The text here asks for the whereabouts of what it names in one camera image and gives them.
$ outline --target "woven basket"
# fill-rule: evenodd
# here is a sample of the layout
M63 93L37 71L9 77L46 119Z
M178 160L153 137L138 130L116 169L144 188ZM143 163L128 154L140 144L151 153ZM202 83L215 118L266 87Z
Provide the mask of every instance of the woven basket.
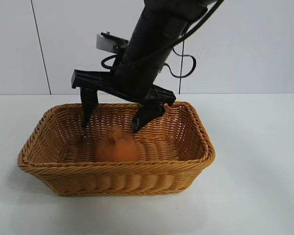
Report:
M80 104L47 111L19 154L19 167L62 196L157 195L188 188L215 151L195 109L186 102L166 107L135 141L138 162L94 162L98 140L113 125L129 131L135 104L101 104L81 128Z

